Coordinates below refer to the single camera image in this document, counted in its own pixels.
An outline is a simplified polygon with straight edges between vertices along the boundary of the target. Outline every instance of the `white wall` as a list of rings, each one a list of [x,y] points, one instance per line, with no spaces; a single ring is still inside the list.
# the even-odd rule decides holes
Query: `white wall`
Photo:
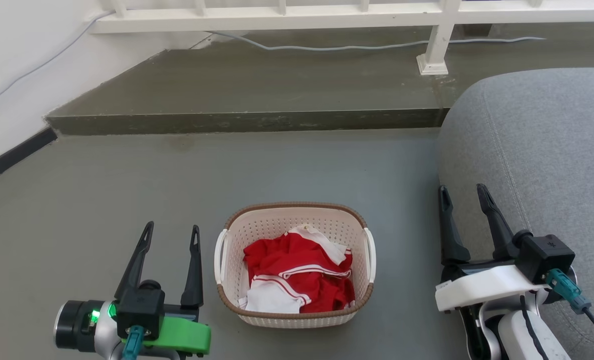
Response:
[[[43,63],[102,9],[98,0],[0,0],[0,89]],[[43,116],[166,48],[204,32],[85,34],[43,69],[0,96],[0,155],[46,127]]]

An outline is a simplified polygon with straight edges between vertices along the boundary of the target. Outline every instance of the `raised platform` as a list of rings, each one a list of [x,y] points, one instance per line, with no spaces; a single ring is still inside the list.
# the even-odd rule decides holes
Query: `raised platform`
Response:
[[[430,27],[274,30],[268,46],[386,45],[428,39]],[[441,125],[483,78],[543,68],[594,67],[594,23],[494,25],[490,37],[544,41],[448,47],[450,75],[420,76],[424,45],[389,50],[267,51],[242,41],[171,50],[51,112],[63,135],[276,132]],[[457,28],[453,39],[463,37]]]

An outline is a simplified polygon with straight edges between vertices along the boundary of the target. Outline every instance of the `sofa seam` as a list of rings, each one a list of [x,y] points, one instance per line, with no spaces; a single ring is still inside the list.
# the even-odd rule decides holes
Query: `sofa seam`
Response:
[[[525,217],[521,213],[521,210],[523,207],[521,207],[521,208],[519,207],[519,202],[517,199],[517,195],[518,195],[517,190],[515,189],[514,184],[512,184],[512,182],[511,182],[510,168],[507,164],[505,156],[503,155],[503,149],[501,148],[501,140],[499,139],[499,134],[496,131],[496,127],[494,126],[494,123],[492,121],[491,112],[488,107],[488,102],[487,102],[487,98],[486,98],[486,88],[487,88],[487,82],[484,81],[483,86],[482,86],[482,91],[481,91],[481,99],[484,103],[484,110],[486,111],[486,123],[487,123],[488,128],[491,132],[491,137],[493,139],[493,143],[495,144],[496,155],[497,155],[499,162],[501,163],[502,168],[503,168],[503,172],[505,175],[505,182],[508,185],[508,187],[510,187],[510,194],[512,195],[512,202],[514,203],[514,208],[517,211],[517,214],[519,214],[519,219],[521,219],[521,225],[525,227],[526,226]]]
[[[557,301],[555,304],[555,309],[557,312],[562,315],[566,320],[566,326],[569,330],[577,333],[577,337],[581,343],[594,345],[594,338],[587,335],[583,330],[581,330],[578,326],[576,326],[575,322],[572,320],[570,315],[566,312],[566,309],[562,305],[560,301]]]
[[[576,349],[578,349],[579,345],[583,343],[583,339],[578,338],[576,344],[570,347],[570,351],[568,355],[576,353]]]

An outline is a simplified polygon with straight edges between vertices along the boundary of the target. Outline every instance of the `concrete floor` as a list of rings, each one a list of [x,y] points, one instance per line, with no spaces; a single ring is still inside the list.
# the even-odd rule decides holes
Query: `concrete floor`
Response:
[[[211,359],[466,359],[461,321],[437,312],[436,130],[66,137],[0,176],[0,359],[92,360],[55,348],[69,299],[110,300],[146,221],[144,279],[178,304],[201,227]],[[377,244],[372,298],[344,326],[274,330],[219,300],[215,240],[235,210],[324,201],[362,214]]]

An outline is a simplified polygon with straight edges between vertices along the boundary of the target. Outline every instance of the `teal connector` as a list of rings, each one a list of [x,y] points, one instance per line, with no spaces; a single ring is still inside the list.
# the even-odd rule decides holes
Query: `teal connector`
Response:
[[[139,352],[141,351],[141,345],[143,344],[143,335],[145,330],[143,326],[132,326],[130,333],[128,333],[128,339],[125,346],[123,346],[123,360],[137,360]]]
[[[590,307],[590,301],[581,294],[581,289],[560,269],[548,271],[546,284],[568,301],[575,314],[580,315],[583,308]]]

